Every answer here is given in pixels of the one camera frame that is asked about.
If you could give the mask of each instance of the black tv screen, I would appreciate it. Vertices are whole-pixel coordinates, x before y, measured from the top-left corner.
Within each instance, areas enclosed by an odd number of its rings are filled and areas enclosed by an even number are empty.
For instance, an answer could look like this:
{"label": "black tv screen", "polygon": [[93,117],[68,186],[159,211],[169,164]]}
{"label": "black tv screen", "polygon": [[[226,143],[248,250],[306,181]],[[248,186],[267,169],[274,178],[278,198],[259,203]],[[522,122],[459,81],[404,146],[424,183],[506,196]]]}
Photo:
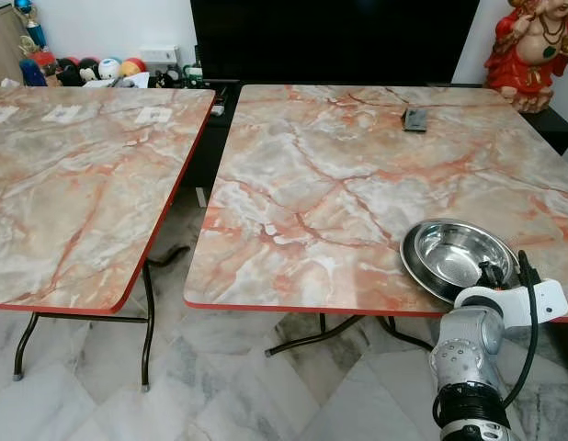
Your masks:
{"label": "black tv screen", "polygon": [[191,0],[205,80],[449,83],[479,0]]}

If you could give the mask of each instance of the ganesha statue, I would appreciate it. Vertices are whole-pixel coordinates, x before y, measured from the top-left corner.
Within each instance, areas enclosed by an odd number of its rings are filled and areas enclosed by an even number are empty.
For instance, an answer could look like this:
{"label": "ganesha statue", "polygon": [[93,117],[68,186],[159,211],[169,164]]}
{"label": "ganesha statue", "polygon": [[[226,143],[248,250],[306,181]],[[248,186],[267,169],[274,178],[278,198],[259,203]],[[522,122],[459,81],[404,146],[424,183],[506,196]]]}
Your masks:
{"label": "ganesha statue", "polygon": [[515,10],[498,22],[486,86],[519,112],[550,104],[551,75],[568,64],[568,0],[508,0]]}

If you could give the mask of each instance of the marble-patterned tabletop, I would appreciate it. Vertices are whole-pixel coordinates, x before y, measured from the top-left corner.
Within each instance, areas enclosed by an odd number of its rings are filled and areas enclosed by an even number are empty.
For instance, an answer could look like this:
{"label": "marble-patterned tabletop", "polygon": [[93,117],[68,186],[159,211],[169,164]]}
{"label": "marble-patterned tabletop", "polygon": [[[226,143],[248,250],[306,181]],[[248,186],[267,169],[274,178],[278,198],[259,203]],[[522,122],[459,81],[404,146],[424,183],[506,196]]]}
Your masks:
{"label": "marble-patterned tabletop", "polygon": [[0,308],[117,311],[213,97],[208,90],[0,89]]}
{"label": "marble-patterned tabletop", "polygon": [[[407,106],[426,133],[403,131]],[[184,297],[200,308],[439,315],[399,246],[429,218],[524,249],[568,299],[568,164],[486,89],[247,85]]]}

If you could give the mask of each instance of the wooden cabinet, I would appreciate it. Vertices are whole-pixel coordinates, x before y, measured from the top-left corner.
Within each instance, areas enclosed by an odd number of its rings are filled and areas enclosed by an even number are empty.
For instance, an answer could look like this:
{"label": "wooden cabinet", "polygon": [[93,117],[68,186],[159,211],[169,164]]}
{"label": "wooden cabinet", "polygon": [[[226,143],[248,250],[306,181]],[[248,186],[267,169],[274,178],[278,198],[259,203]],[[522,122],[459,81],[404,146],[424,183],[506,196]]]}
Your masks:
{"label": "wooden cabinet", "polygon": [[21,35],[27,35],[27,31],[12,6],[0,7],[0,82],[6,77],[23,81],[18,67],[18,62],[23,59],[18,48]]}

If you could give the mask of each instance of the stainless steel bowl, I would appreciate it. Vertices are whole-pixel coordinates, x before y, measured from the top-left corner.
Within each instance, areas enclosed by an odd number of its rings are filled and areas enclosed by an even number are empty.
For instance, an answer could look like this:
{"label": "stainless steel bowl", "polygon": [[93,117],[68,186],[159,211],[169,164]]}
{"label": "stainless steel bowl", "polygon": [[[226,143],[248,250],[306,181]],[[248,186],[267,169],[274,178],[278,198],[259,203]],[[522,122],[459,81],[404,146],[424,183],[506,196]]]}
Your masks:
{"label": "stainless steel bowl", "polygon": [[474,286],[481,262],[499,266],[504,281],[515,277],[517,259],[503,241],[488,231],[459,220],[425,220],[401,243],[401,258],[411,276],[426,290],[452,303]]}

